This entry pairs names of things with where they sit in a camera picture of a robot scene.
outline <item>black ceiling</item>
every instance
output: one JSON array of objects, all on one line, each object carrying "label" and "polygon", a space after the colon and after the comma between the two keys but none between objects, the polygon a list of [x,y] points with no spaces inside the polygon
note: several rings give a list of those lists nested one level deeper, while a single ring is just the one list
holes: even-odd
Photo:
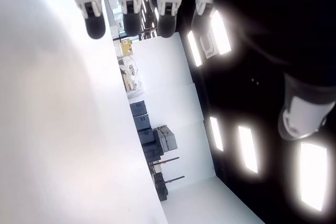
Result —
[{"label": "black ceiling", "polygon": [[[202,55],[203,65],[195,67],[186,39],[191,30],[194,3],[195,0],[183,0],[177,30],[204,114],[216,175],[265,223],[336,223],[333,167],[329,171],[330,187],[322,213],[315,215],[298,207],[294,167],[300,141],[281,139],[277,128],[285,95],[280,67],[253,50],[230,26],[227,28],[232,52],[209,59]],[[214,145],[208,122],[210,116],[218,118],[224,152]],[[238,125],[249,126],[253,132],[261,167],[257,175],[242,170],[237,145]],[[334,109],[326,127],[313,136],[328,148],[333,163],[335,126]]]}]

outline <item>white wall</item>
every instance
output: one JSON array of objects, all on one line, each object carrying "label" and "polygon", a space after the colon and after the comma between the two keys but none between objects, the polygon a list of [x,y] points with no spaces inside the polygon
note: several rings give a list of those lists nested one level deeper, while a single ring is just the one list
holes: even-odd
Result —
[{"label": "white wall", "polygon": [[152,128],[167,125],[175,134],[178,149],[161,160],[164,179],[184,175],[167,185],[169,191],[215,176],[203,115],[195,84],[186,61],[180,35],[155,37],[134,43],[132,56],[139,69],[145,92],[129,100],[145,101]]},{"label": "white wall", "polygon": [[175,190],[161,204],[169,224],[263,223],[217,177]]},{"label": "white wall", "polygon": [[108,26],[89,38],[74,0],[0,2],[0,223],[167,224]]}]

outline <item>gray box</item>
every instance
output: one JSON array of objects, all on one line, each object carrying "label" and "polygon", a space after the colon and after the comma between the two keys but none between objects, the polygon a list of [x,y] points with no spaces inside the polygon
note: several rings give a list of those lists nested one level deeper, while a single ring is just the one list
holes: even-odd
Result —
[{"label": "gray box", "polygon": [[162,150],[168,152],[177,149],[177,143],[174,133],[172,133],[167,125],[154,129],[157,132],[157,136],[160,140]]},{"label": "gray box", "polygon": [[159,137],[163,152],[169,151],[168,146],[167,146],[167,142],[166,142],[166,138],[164,137],[162,132],[158,128],[156,128],[155,131],[157,132],[157,135]]},{"label": "gray box", "polygon": [[167,125],[159,127],[159,129],[166,139],[168,150],[171,151],[171,150],[177,149],[177,143],[176,143],[175,135],[174,135],[173,132],[171,132],[169,130]]},{"label": "gray box", "polygon": [[134,118],[137,131],[146,130],[151,127],[148,115],[141,115]]},{"label": "gray box", "polygon": [[132,103],[130,104],[130,107],[131,107],[133,117],[147,114],[145,101]]},{"label": "gray box", "polygon": [[139,135],[139,139],[140,139],[141,144],[146,144],[146,143],[150,143],[150,142],[155,141],[152,129],[139,131],[138,135]]}]

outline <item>white floor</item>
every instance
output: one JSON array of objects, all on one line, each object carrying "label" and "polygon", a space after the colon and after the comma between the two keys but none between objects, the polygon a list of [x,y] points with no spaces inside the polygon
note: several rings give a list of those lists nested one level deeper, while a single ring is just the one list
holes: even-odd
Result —
[{"label": "white floor", "polygon": [[168,223],[262,224],[263,222],[217,177],[182,187],[162,202]]},{"label": "white floor", "polygon": [[166,224],[108,30],[73,0],[0,2],[0,223]]}]

